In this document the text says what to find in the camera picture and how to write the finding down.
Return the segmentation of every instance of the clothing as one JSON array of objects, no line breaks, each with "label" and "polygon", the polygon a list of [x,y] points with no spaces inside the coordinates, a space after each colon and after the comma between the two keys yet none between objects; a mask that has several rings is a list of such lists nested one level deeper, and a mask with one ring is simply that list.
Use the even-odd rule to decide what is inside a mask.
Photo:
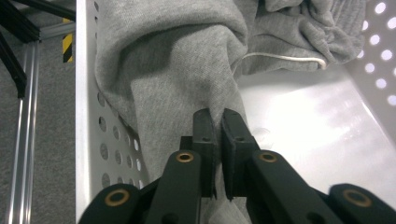
[{"label": "clothing", "polygon": [[[218,140],[224,108],[245,114],[239,76],[315,71],[353,59],[362,45],[364,0],[97,2],[98,86],[138,132],[151,180],[161,176],[180,136],[192,135],[195,111],[210,109]],[[202,223],[248,223],[226,201],[220,169],[217,177],[219,197],[203,200]]]}]

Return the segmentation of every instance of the gray carpet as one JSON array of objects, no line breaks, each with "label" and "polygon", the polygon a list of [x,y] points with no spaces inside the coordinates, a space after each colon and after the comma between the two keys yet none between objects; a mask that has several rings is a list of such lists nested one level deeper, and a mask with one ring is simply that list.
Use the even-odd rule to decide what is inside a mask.
[{"label": "gray carpet", "polygon": [[[76,8],[75,1],[54,2]],[[62,22],[61,18],[35,9],[22,12],[39,27]],[[22,43],[3,31],[21,62]],[[61,36],[44,40],[39,47],[31,223],[75,223],[75,62],[63,63]],[[2,63],[0,96],[0,222],[3,223],[19,107],[15,85]]]}]

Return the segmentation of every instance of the yellow stripe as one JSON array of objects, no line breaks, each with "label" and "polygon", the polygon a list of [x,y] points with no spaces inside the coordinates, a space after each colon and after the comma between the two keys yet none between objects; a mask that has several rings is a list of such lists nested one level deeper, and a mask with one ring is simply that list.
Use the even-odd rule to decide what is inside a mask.
[{"label": "yellow stripe", "polygon": [[73,35],[67,35],[64,37],[63,45],[64,45],[64,51],[63,53],[66,52],[66,50],[70,47],[73,41]]}]

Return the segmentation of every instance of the white laundry basket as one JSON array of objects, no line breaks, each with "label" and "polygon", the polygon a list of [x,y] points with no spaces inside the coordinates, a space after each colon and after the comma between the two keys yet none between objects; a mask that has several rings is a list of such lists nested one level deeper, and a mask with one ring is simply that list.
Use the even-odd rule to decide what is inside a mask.
[{"label": "white laundry basket", "polygon": [[[78,1],[77,220],[103,187],[149,182],[137,134],[96,85],[98,10],[93,0]],[[348,182],[396,208],[396,1],[369,1],[366,18],[357,60],[316,73],[242,77],[238,84],[262,148],[284,155],[316,189]]]}]

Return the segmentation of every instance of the yellow and black striped tape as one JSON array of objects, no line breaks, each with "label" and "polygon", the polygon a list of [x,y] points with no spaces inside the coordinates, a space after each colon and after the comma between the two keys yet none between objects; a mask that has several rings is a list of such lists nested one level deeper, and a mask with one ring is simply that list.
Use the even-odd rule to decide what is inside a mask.
[{"label": "yellow and black striped tape", "polygon": [[[64,22],[70,22],[70,20],[64,18]],[[73,62],[73,35],[64,35],[64,40],[62,41],[64,47],[64,63]]]}]

